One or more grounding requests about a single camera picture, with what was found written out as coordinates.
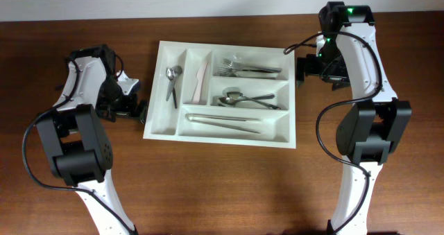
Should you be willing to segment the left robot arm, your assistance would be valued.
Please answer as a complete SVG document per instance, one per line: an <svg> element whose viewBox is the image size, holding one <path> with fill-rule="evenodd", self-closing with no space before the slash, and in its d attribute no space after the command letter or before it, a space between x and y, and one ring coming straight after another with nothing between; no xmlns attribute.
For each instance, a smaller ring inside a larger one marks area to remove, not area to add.
<svg viewBox="0 0 444 235"><path fill-rule="evenodd" d="M123 60L106 44L72 51L58 101L31 123L37 128L51 173L61 191L79 195L100 234L136 234L112 180L112 145L102 121L145 123L148 103L139 100L140 81L129 78Z"/></svg>

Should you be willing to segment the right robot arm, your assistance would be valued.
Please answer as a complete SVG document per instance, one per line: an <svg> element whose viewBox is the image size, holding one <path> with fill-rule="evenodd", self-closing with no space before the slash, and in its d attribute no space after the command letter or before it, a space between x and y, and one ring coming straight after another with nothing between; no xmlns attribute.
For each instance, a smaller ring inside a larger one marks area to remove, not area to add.
<svg viewBox="0 0 444 235"><path fill-rule="evenodd" d="M397 148L411 118L411 105L399 100L384 72L369 6L329 1L318 14L321 31L312 36L316 53L298 58L296 80L317 76L334 90L350 87L352 98L327 106L350 105L336 129L343 165L339 199L327 234L367 234L367 215L377 176Z"/></svg>

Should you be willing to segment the white plastic knife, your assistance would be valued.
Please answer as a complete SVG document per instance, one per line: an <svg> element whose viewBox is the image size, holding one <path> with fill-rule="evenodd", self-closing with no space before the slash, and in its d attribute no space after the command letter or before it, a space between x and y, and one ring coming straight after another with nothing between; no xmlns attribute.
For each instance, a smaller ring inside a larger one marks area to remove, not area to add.
<svg viewBox="0 0 444 235"><path fill-rule="evenodd" d="M192 97L191 103L192 104L196 104L198 105L200 102L200 95L202 92L202 87L203 87L203 81L204 81L204 77L205 77L205 72L207 70L207 66L208 63L204 63L200 69L198 70L198 72L196 73L196 79L197 79L197 83L196 83L196 87L194 90L194 95Z"/></svg>

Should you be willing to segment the metal knife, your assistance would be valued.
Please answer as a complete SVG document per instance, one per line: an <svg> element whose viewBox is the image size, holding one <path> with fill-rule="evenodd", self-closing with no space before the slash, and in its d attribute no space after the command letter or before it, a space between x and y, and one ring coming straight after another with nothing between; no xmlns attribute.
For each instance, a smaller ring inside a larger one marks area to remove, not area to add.
<svg viewBox="0 0 444 235"><path fill-rule="evenodd" d="M207 114L185 114L185 116L191 119L216 119L226 121L260 121L260 119L246 118L246 117L234 117L234 116L216 116Z"/></svg>
<svg viewBox="0 0 444 235"><path fill-rule="evenodd" d="M193 120L190 120L190 122L204 124L204 125L212 125L212 126L216 126L216 127L220 127L220 128L228 128L228 129L238 130L238 131L243 131L243 132L261 134L260 131L248 129L248 128L243 128L243 127L239 127L239 126L235 126L235 125L226 125L226 124L220 124L220 123L212 123L212 122L205 122L205 121L193 121Z"/></svg>

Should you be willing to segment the small metal spoon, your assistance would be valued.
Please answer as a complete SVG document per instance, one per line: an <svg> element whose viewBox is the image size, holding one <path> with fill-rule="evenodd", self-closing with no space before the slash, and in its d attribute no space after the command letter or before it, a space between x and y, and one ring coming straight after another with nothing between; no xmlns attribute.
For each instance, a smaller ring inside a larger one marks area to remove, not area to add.
<svg viewBox="0 0 444 235"><path fill-rule="evenodd" d="M166 92L166 101L168 101L172 95L177 79L183 73L183 68L180 65L169 67L166 69L166 77L169 80L169 85Z"/></svg>
<svg viewBox="0 0 444 235"><path fill-rule="evenodd" d="M177 72L176 67L167 68L166 69L166 76L169 79L169 86L167 89L166 101L168 101L170 99L170 97L172 96L174 107L177 108L175 83L176 83L176 79L178 77L178 72Z"/></svg>

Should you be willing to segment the white plastic cutlery tray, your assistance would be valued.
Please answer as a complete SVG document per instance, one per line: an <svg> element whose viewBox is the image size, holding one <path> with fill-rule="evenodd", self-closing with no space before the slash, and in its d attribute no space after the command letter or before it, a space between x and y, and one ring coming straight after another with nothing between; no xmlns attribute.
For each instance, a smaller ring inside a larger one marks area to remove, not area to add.
<svg viewBox="0 0 444 235"><path fill-rule="evenodd" d="M275 80L217 76L217 67L228 67L222 59L234 62L281 68ZM208 63L203 81L200 102L192 104L197 79L196 73ZM180 65L183 73L175 84L177 108L173 97L166 101L169 80L166 70ZM223 143L275 148L296 147L296 96L295 65L293 54L285 55L282 49L252 46L228 46L161 41L159 44L153 86L148 106L143 137L169 141ZM268 109L251 101L237 103L234 107L213 104L228 87L238 87L248 97L274 94L264 100L280 107ZM260 131L261 134L192 123L185 114L207 114L260 119L260 121L226 121L216 119L191 119Z"/></svg>

